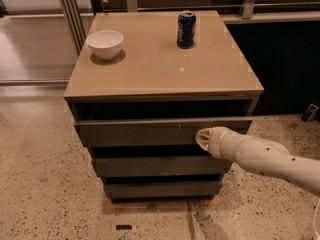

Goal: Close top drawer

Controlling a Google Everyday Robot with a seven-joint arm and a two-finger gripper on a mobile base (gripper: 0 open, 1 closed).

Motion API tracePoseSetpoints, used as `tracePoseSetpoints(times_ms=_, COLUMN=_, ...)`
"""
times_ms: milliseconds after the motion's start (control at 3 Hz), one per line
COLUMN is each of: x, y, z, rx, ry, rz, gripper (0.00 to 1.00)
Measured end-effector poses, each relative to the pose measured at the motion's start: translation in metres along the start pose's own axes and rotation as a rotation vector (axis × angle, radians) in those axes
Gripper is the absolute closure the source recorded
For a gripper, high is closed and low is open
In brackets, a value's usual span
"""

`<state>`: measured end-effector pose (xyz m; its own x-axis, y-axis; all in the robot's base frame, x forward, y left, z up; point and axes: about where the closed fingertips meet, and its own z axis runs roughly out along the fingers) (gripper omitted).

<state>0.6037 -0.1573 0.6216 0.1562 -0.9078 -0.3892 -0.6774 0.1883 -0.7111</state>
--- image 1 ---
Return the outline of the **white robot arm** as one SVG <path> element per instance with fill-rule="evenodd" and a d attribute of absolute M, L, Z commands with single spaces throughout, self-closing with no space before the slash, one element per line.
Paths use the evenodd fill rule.
<path fill-rule="evenodd" d="M 319 160 L 291 155 L 282 144 L 226 127 L 199 130 L 196 142 L 214 158 L 236 163 L 256 175 L 282 179 L 320 196 Z"/>

